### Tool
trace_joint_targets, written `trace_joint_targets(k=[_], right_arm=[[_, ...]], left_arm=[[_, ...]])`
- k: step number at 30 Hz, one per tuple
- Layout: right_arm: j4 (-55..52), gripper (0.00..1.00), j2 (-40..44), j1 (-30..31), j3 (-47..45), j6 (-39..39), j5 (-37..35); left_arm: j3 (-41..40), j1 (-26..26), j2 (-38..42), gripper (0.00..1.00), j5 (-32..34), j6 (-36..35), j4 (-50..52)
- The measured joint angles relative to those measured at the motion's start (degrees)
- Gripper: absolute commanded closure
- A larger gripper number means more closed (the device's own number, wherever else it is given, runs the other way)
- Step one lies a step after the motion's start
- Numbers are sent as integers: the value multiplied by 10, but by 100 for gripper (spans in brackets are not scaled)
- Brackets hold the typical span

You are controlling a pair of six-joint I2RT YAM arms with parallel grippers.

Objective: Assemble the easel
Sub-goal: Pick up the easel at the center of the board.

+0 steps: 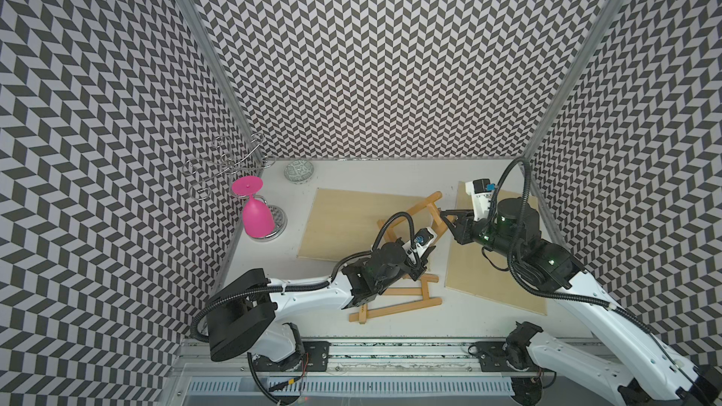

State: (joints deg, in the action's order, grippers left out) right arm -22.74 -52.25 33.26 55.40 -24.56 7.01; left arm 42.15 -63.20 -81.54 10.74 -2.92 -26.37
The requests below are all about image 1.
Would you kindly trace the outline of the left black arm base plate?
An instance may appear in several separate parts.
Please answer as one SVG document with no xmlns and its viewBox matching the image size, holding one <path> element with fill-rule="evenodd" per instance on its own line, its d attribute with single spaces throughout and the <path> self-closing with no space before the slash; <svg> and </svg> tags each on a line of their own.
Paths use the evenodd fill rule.
<svg viewBox="0 0 722 406">
<path fill-rule="evenodd" d="M 304 349 L 297 351 L 281 362 L 272 362 L 262 355 L 253 356 L 253 368 L 260 372 L 326 372 L 331 343 L 325 340 L 303 342 Z"/>
</svg>

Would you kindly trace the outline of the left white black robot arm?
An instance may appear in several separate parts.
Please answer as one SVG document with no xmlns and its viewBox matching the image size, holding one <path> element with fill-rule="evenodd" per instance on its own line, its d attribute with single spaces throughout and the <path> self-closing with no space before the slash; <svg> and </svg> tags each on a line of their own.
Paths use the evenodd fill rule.
<svg viewBox="0 0 722 406">
<path fill-rule="evenodd" d="M 434 238 L 387 242 L 338 262 L 327 277 L 297 280 L 268 278 L 253 269 L 216 293 L 192 321 L 192 338 L 209 345 L 214 362 L 245 353 L 274 363 L 294 361 L 304 343 L 289 317 L 315 310 L 360 308 L 409 276 L 427 271 Z"/>
</svg>

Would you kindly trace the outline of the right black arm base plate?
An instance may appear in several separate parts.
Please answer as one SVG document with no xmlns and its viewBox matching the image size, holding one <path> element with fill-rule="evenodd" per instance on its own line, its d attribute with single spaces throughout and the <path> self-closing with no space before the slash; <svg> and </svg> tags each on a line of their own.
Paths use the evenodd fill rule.
<svg viewBox="0 0 722 406">
<path fill-rule="evenodd" d="M 551 374 L 552 370 L 535 364 L 526 348 L 505 341 L 477 341 L 467 348 L 476 358 L 482 372 L 522 373 L 528 376 Z"/>
</svg>

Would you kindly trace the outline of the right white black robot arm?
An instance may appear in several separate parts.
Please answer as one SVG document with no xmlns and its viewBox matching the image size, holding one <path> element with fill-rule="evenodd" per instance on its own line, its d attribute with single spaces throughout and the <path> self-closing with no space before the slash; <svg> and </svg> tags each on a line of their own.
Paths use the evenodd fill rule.
<svg viewBox="0 0 722 406">
<path fill-rule="evenodd" d="M 485 197 L 474 204 L 441 212 L 454 240 L 504 256 L 523 289 L 570 311 L 618 359 L 611 363 L 572 348 L 525 321 L 503 345 L 511 370 L 554 371 L 615 405 L 712 405 L 720 399 L 721 371 L 695 365 L 656 338 L 577 258 L 543 239 L 540 216 L 522 197 L 496 207 Z"/>
</svg>

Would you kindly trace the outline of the small wooden easel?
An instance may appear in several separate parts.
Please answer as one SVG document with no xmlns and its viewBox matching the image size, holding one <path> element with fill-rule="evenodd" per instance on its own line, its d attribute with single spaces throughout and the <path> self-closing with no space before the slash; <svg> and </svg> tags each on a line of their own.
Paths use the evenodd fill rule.
<svg viewBox="0 0 722 406">
<path fill-rule="evenodd" d="M 425 199 L 422 199 L 417 204 L 412 206 L 406 211 L 412 218 L 418 214 L 428 214 L 430 216 L 430 226 L 432 230 L 437 234 L 437 238 L 440 239 L 449 230 L 440 216 L 441 210 L 437 206 L 438 201 L 443 197 L 441 191 L 436 191 L 429 195 Z M 385 222 L 379 220 L 377 225 L 381 230 L 381 242 L 394 242 L 398 239 L 395 233 L 395 227 L 402 221 L 402 218 L 392 218 L 390 224 L 386 227 Z"/>
</svg>

